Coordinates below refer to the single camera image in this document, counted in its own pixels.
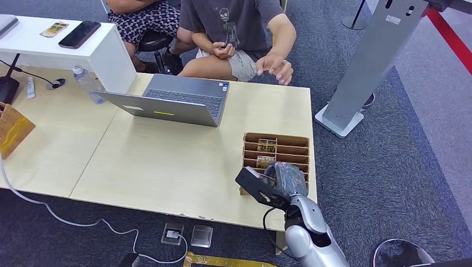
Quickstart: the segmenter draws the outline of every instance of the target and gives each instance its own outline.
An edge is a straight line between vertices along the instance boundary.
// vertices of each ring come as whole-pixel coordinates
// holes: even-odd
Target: shorts
[[[208,57],[210,53],[198,49],[196,58]],[[251,57],[242,50],[236,50],[234,56],[228,58],[231,65],[231,74],[238,79],[238,81],[248,82],[257,73],[255,62]]]
[[[176,37],[180,11],[168,2],[158,1],[132,13],[115,14],[110,11],[108,19],[116,24],[123,41],[137,45],[149,30]]]

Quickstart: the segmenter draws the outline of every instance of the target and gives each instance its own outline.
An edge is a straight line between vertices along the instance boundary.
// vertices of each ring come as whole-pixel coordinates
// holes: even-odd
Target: black smartphone
[[[83,21],[59,42],[61,47],[77,49],[100,28],[100,22]]]

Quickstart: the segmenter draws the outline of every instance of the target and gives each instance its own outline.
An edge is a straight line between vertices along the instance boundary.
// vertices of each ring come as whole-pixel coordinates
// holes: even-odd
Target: light wood tabletop
[[[0,73],[6,70],[0,67]],[[118,108],[110,103],[95,105],[72,71],[23,70],[50,80],[65,77],[67,84],[47,90],[46,82],[35,78],[36,97],[27,99],[28,75],[13,73],[20,82],[13,106],[36,128],[5,160],[8,178],[20,190],[68,197]],[[6,186],[3,179],[0,186]]]
[[[35,78],[36,97],[28,100],[27,76],[14,74],[21,88],[13,105],[36,124],[5,161],[17,189],[261,228],[268,207],[240,195],[234,181],[244,133],[261,132],[310,138],[309,197],[317,200],[309,88],[231,82],[213,128],[134,117],[108,102],[95,105],[70,71],[24,70],[68,84],[46,90]],[[129,93],[141,95],[151,78],[138,74]],[[267,226],[283,231],[282,212],[270,214]]]
[[[152,75],[139,74],[141,95]],[[71,198],[262,227],[267,206],[240,195],[245,132],[310,138],[309,197],[316,201],[309,88],[231,82],[218,128],[134,117],[118,110]],[[267,218],[283,231],[282,212]]]

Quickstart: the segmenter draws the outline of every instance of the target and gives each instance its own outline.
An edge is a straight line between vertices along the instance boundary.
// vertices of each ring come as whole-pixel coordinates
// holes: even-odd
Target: laptop sticker
[[[127,106],[127,105],[123,105],[123,106],[126,107],[126,108],[129,108],[129,109],[131,109],[131,110],[143,110],[143,109],[140,108],[140,107],[133,107],[133,106]]]

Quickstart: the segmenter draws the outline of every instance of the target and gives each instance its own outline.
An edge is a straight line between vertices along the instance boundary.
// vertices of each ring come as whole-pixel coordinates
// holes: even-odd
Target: cardboard card holder
[[[12,105],[0,102],[0,151],[6,159],[36,127]]]
[[[259,151],[259,139],[274,140],[273,152]],[[257,167],[258,156],[275,157],[276,161],[287,162],[297,166],[305,178],[307,188],[309,177],[309,138],[288,135],[275,135],[271,133],[246,133],[243,138],[243,167],[252,167],[259,173],[264,173],[264,168]],[[247,192],[239,188],[240,194]]]

